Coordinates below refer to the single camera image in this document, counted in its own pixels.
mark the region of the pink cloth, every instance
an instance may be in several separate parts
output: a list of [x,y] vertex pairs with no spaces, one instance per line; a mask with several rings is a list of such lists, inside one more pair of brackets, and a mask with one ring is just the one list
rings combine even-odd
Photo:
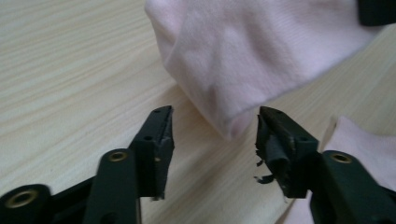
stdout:
[[[366,133],[352,121],[340,118],[325,150],[343,151],[356,157],[379,185],[396,190],[396,136]],[[309,200],[310,197],[296,200],[284,223],[314,223]]]
[[380,30],[358,23],[356,0],[147,0],[163,64],[225,137],[253,109],[300,87]]

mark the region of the light wood tabletop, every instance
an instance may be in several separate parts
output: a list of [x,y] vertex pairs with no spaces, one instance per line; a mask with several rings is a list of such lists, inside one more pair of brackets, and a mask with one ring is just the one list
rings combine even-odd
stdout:
[[[0,1],[0,195],[41,183],[57,193],[128,147],[149,112],[172,105],[176,148],[164,201],[143,223],[274,223],[290,205],[260,185],[254,120],[225,141],[165,72],[143,0]],[[396,135],[396,28],[325,76],[265,105],[317,139],[343,115]]]

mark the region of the pink towel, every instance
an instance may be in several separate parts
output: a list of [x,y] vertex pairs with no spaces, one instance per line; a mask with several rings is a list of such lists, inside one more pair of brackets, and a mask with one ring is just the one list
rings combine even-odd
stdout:
[[[356,157],[379,185],[396,190],[396,136],[366,133],[352,121],[340,118],[325,150],[343,151]],[[309,200],[310,197],[296,200],[284,223],[314,223]]]
[[356,0],[147,0],[163,64],[225,137],[253,109],[300,87],[380,30],[358,23]]

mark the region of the wood grain surface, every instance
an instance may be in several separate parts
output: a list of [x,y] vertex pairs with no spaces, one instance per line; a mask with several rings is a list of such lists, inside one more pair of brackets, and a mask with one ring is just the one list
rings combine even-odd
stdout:
[[[256,120],[227,142],[164,71],[143,0],[0,1],[0,195],[42,183],[52,193],[127,147],[149,111],[172,105],[176,149],[166,199],[142,200],[144,223],[274,223],[290,205],[259,185]],[[339,116],[396,134],[396,28],[299,90],[266,105],[317,139]]]

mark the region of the wooden table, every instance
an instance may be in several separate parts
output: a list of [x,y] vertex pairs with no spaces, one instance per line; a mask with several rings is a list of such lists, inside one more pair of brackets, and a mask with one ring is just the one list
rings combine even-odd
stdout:
[[[256,121],[226,142],[164,71],[144,1],[0,2],[0,194],[52,193],[127,147],[149,111],[172,105],[176,150],[166,199],[142,200],[144,223],[274,223],[290,201],[259,185]],[[323,139],[340,115],[396,134],[396,29],[326,76],[266,105]]]

